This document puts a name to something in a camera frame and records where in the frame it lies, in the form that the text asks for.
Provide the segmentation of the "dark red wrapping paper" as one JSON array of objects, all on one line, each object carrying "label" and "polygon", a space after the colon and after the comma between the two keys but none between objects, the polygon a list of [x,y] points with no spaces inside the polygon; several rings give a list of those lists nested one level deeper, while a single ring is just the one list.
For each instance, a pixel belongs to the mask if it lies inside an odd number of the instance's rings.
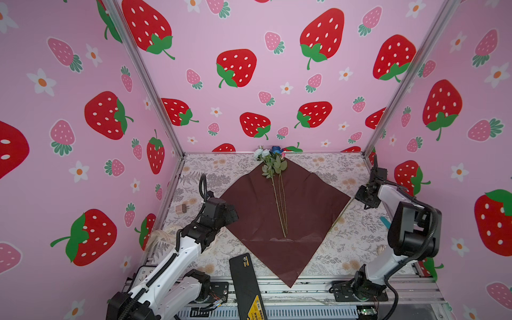
[{"label": "dark red wrapping paper", "polygon": [[258,166],[240,177],[221,198],[234,206],[239,217],[229,225],[230,232],[292,287],[351,198],[289,160],[282,174],[285,238],[277,211],[275,180],[265,178]]}]

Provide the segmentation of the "blue fake rose stem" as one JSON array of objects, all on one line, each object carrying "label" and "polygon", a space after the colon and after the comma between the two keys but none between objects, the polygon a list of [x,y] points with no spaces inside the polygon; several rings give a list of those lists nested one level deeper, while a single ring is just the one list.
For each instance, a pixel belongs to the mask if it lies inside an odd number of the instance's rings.
[{"label": "blue fake rose stem", "polygon": [[283,236],[287,237],[287,222],[285,217],[285,204],[284,204],[284,192],[282,188],[282,168],[281,168],[281,148],[278,146],[273,146],[271,148],[271,154],[273,159],[273,172],[276,178],[275,180],[275,195],[277,196],[276,204],[278,210],[279,221],[281,224],[281,230],[283,232]]}]

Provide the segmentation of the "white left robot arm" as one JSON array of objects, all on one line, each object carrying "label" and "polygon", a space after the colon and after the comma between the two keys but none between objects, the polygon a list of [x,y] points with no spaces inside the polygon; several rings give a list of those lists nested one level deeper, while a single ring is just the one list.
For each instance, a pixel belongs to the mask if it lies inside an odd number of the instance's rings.
[{"label": "white left robot arm", "polygon": [[178,230],[175,249],[139,285],[109,300],[107,319],[173,319],[188,303],[209,297],[210,277],[185,270],[238,215],[233,205],[207,189],[206,174],[199,180],[199,194],[201,209],[190,224]]}]

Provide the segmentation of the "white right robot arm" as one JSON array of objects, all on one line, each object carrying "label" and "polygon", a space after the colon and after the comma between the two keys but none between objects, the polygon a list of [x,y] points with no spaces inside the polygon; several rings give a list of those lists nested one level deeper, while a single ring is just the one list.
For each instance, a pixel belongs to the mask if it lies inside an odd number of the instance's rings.
[{"label": "white right robot arm", "polygon": [[439,252],[441,213],[406,193],[404,186],[387,180],[387,170],[374,164],[367,185],[355,199],[365,209],[383,204],[394,212],[387,247],[372,262],[361,266],[349,281],[334,281],[329,293],[337,302],[387,301],[390,278],[408,263],[435,257]]}]

